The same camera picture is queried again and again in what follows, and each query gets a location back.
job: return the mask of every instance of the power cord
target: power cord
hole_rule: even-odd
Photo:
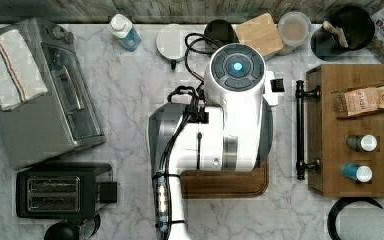
[[[190,44],[188,43],[188,39],[192,36],[197,36],[199,37],[198,39],[195,39],[193,40]],[[188,56],[189,56],[189,52],[192,51],[192,52],[196,52],[196,53],[199,53],[199,54],[212,54],[214,52],[208,52],[208,51],[202,51],[202,50],[197,50],[195,48],[193,48],[193,46],[200,42],[200,41],[204,41],[204,40],[207,40],[211,43],[213,43],[215,46],[217,46],[218,48],[221,47],[221,45],[214,41],[213,39],[209,38],[209,37],[206,37],[204,36],[203,34],[200,34],[200,33],[190,33],[188,34],[186,37],[185,37],[185,44],[187,46],[187,49],[186,49],[186,52],[185,52],[185,67],[186,69],[188,70],[189,73],[192,74],[192,76],[194,76],[195,78],[197,78],[201,83],[199,84],[199,86],[195,89],[193,87],[185,87],[185,86],[179,86],[177,87],[173,92],[171,92],[168,96],[167,96],[167,100],[168,102],[171,102],[172,100],[172,97],[174,95],[183,95],[183,94],[188,94],[192,97],[191,99],[191,102],[189,103],[189,105],[187,105],[185,107],[185,110],[183,111],[183,115],[182,115],[182,121],[180,122],[180,125],[179,127],[176,129],[175,133],[173,134],[173,136],[171,136],[169,142],[167,143],[167,146],[165,147],[164,149],[164,152],[161,156],[161,161],[160,161],[160,171],[162,171],[164,169],[164,175],[166,176],[166,183],[167,183],[167,194],[168,194],[168,199],[167,199],[167,202],[168,202],[168,209],[167,209],[167,216],[168,216],[168,221],[167,221],[167,231],[163,232],[162,233],[162,237],[161,239],[162,240],[168,240],[169,237],[170,237],[170,232],[171,232],[171,225],[174,224],[174,223],[179,223],[179,221],[172,221],[172,203],[171,203],[171,192],[170,192],[170,176],[172,176],[168,169],[169,169],[169,164],[170,164],[170,155],[171,155],[171,152],[173,150],[173,147],[174,147],[174,143],[176,142],[176,139],[177,137],[179,136],[179,134],[182,132],[182,130],[185,128],[185,126],[187,125],[187,123],[193,119],[193,120],[198,120],[200,121],[201,119],[205,121],[205,112],[203,111],[203,109],[201,109],[200,111],[198,111],[198,104],[199,104],[199,100],[204,100],[205,101],[205,97],[204,97],[204,89],[203,89],[203,86],[204,86],[204,78],[199,75],[198,73],[196,73],[195,71],[192,71],[192,69],[189,67],[189,64],[188,64]]]

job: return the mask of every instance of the black mug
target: black mug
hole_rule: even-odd
[[[232,25],[225,20],[216,19],[208,23],[204,30],[204,36],[211,38],[220,46],[230,43],[239,43]],[[218,49],[213,43],[205,40],[205,51],[215,52]]]

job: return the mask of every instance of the folded towel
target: folded towel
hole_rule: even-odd
[[[0,36],[0,105],[11,110],[48,92],[36,62],[20,32]]]

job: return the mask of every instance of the wooden block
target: wooden block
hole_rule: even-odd
[[[240,43],[255,48],[263,57],[283,47],[273,18],[268,13],[237,25],[236,34]]]

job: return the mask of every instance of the toaster oven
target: toaster oven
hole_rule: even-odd
[[[73,34],[40,19],[17,29],[35,59],[48,92],[11,111],[0,108],[0,135],[13,169],[105,142],[74,49]]]

